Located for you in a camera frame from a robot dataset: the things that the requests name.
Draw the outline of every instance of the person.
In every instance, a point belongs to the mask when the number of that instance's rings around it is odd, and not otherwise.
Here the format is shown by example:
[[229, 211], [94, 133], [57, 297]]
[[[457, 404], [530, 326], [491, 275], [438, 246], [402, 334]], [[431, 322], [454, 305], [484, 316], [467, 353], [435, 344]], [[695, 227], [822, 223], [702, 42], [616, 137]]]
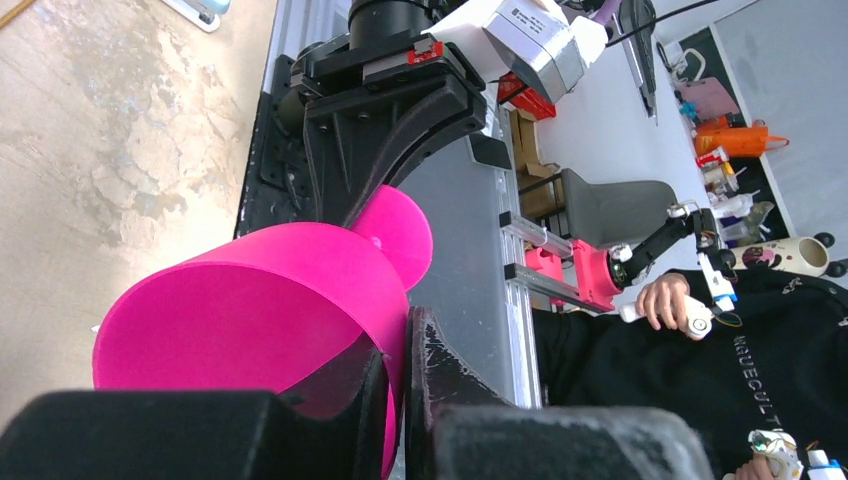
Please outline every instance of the person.
[[539, 376], [550, 405], [644, 406], [673, 412], [700, 436], [721, 474], [771, 479], [751, 430], [783, 430], [848, 461], [848, 291], [771, 269], [735, 272], [735, 311], [701, 341], [683, 335], [685, 295], [712, 305], [700, 271], [646, 286], [626, 324], [617, 315], [533, 311]]

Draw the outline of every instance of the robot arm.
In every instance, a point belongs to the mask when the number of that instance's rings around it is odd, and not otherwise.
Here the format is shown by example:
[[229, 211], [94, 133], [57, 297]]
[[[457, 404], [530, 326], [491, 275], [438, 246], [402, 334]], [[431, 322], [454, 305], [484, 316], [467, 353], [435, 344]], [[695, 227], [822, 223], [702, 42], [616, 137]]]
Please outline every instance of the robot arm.
[[[619, 288], [639, 283], [656, 258], [677, 241], [694, 234], [698, 263], [709, 288], [712, 305], [707, 306], [692, 297], [686, 297], [685, 308], [689, 317], [686, 334], [693, 340], [702, 340], [712, 330], [715, 315], [734, 309], [736, 294], [733, 285], [722, 272], [732, 269], [735, 260], [732, 254], [727, 255], [719, 249], [714, 234], [715, 219], [710, 210], [694, 210], [689, 204], [680, 204], [673, 205], [668, 213], [665, 225], [635, 250], [627, 252], [629, 247], [621, 247], [610, 256], [610, 272]], [[619, 314], [627, 323], [642, 318], [636, 313], [635, 303], [623, 305]]]
[[310, 216], [345, 228], [381, 185], [485, 126], [487, 84], [514, 71], [556, 102], [607, 41], [553, 0], [355, 0], [349, 26], [301, 53], [276, 114], [302, 135]]

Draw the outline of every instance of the wall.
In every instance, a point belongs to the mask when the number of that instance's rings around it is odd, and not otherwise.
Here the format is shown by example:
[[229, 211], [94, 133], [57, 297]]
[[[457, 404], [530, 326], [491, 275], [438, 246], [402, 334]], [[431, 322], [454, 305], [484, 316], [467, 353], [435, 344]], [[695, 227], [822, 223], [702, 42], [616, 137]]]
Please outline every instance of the wall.
[[[657, 17], [673, 10], [696, 3], [698, 0], [653, 0]], [[682, 40], [709, 23], [716, 22], [757, 0], [719, 0], [686, 13], [681, 13], [657, 24], [654, 35], [662, 43]]]
[[833, 233], [831, 258], [843, 259], [848, 2], [814, 3], [815, 10], [797, 0], [759, 2], [718, 22], [716, 30], [751, 115], [792, 141], [767, 156], [795, 229], [799, 235]]
[[347, 16], [350, 12], [351, 0], [336, 0], [336, 16], [333, 20], [333, 35], [347, 33]]

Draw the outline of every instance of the pink plastic cup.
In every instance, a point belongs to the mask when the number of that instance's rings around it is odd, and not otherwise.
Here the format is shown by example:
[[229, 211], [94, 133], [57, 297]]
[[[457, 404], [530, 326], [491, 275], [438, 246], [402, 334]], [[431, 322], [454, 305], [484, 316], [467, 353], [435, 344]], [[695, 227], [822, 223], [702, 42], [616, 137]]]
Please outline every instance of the pink plastic cup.
[[426, 273], [424, 213], [382, 187], [353, 230], [291, 223], [156, 273], [112, 307], [94, 347], [98, 389], [281, 393], [365, 332], [390, 390], [383, 473], [397, 448], [406, 292]]

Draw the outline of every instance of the white controller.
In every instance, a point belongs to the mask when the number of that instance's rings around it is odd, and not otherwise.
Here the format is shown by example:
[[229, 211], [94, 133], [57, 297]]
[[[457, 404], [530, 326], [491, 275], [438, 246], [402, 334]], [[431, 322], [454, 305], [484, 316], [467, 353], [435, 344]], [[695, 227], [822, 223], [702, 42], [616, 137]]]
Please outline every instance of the white controller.
[[[754, 430], [748, 435], [748, 442], [750, 442], [751, 449], [755, 453], [766, 457], [769, 470], [771, 470], [771, 475], [775, 480], [798, 480], [801, 478], [801, 474], [804, 473], [804, 464], [798, 460], [798, 448], [791, 435], [785, 432]], [[735, 479], [736, 475], [732, 473], [728, 473], [722, 478], [722, 480]]]
[[[690, 296], [686, 296], [684, 306], [686, 308], [686, 316], [688, 317], [686, 336], [692, 340], [703, 340], [707, 334], [713, 329], [712, 319], [715, 315], [702, 302], [695, 300]], [[621, 319], [627, 323], [633, 323], [640, 318], [645, 318], [636, 312], [636, 303], [628, 303], [622, 305], [618, 309]]]

